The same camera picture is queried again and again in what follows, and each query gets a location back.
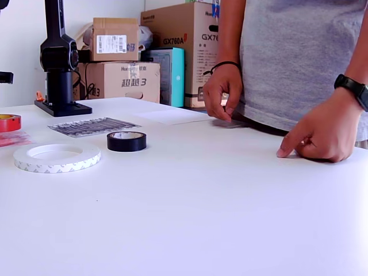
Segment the person right hand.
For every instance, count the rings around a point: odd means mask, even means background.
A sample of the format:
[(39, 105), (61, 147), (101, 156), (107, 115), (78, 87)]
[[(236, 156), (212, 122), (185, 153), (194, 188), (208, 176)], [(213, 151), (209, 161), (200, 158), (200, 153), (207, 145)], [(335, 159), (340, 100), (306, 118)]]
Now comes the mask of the person right hand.
[(243, 91), (239, 65), (231, 61), (220, 62), (206, 74), (210, 74), (203, 88), (208, 115), (231, 122)]

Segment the person left hand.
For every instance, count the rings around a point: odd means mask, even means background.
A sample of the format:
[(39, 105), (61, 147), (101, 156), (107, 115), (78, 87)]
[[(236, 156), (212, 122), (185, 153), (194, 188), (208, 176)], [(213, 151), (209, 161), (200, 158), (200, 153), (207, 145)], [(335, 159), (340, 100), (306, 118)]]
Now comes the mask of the person left hand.
[(283, 138), (277, 156), (293, 151), (307, 159), (340, 162), (349, 158), (363, 112), (350, 91), (338, 88), (333, 95), (306, 114)]

